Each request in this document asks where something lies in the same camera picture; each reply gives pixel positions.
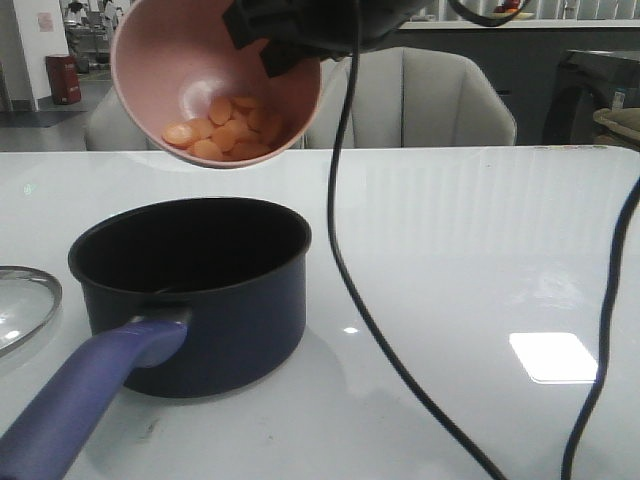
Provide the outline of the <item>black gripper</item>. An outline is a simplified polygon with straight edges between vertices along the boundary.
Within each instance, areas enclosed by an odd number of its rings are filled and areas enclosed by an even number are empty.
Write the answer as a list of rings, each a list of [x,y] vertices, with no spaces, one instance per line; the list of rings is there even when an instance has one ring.
[[[269,78],[288,73],[310,58],[345,56],[358,38],[364,47],[418,12],[422,1],[234,1],[222,18],[237,49],[257,40]]]

